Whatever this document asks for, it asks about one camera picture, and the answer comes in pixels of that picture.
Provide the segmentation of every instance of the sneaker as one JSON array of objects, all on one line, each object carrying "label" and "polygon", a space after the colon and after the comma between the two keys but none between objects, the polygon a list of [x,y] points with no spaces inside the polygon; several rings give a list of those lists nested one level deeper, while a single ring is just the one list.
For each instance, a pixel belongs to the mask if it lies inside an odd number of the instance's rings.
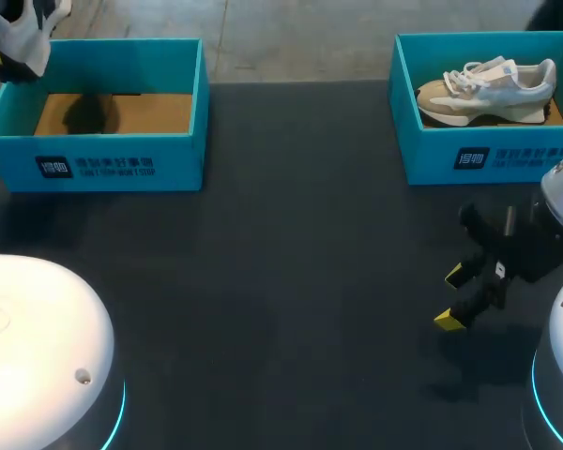
[{"label": "sneaker", "polygon": [[71,0],[8,0],[0,10],[0,81],[44,75],[50,36],[71,12]]},{"label": "sneaker", "polygon": [[422,113],[453,127],[466,127],[482,115],[541,124],[555,87],[552,60],[517,66],[512,59],[499,56],[484,64],[467,63],[463,72],[444,72],[443,80],[422,85],[416,97]]}]

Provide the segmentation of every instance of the shoe sole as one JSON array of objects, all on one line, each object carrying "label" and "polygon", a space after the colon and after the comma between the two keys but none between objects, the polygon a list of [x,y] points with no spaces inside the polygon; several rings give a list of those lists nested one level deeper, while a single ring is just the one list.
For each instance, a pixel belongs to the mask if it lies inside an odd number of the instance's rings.
[{"label": "shoe sole", "polygon": [[492,108],[469,115],[447,115],[427,111],[420,106],[418,108],[422,113],[431,117],[433,120],[437,120],[445,125],[450,125],[451,127],[467,127],[473,120],[483,115],[493,115],[518,124],[543,124],[546,121],[546,115],[544,113],[546,105],[541,107],[535,105],[532,107],[517,106]]}]

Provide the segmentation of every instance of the robotic arm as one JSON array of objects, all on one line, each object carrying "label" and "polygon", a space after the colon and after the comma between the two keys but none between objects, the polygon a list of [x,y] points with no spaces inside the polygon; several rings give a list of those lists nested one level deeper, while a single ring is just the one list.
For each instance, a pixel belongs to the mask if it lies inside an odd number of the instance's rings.
[{"label": "robotic arm", "polygon": [[473,204],[459,218],[480,252],[457,264],[446,282],[458,290],[476,279],[476,293],[435,318],[446,331],[470,327],[490,306],[502,309],[516,277],[534,283],[563,263],[563,160],[546,173],[541,195],[524,208],[510,206],[502,227],[492,225]]},{"label": "robotic arm", "polygon": [[71,13],[71,0],[0,0],[0,82],[44,75],[50,36]]}]

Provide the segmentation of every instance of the dark tabletop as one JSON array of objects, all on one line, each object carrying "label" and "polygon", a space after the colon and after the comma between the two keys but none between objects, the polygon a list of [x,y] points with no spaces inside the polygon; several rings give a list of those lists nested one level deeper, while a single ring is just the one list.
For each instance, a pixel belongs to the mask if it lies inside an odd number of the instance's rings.
[{"label": "dark tabletop", "polygon": [[519,449],[563,267],[473,333],[433,318],[457,210],[531,187],[410,187],[385,82],[212,86],[200,193],[13,195],[0,253],[99,292],[130,450]]}]

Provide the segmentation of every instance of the black and white shoe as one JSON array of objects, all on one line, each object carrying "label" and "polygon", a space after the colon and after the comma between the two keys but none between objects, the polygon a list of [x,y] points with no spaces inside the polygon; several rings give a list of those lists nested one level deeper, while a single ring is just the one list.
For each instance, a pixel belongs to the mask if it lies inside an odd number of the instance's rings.
[{"label": "black and white shoe", "polygon": [[50,36],[71,12],[71,0],[7,0],[0,11],[0,82],[44,75]]}]

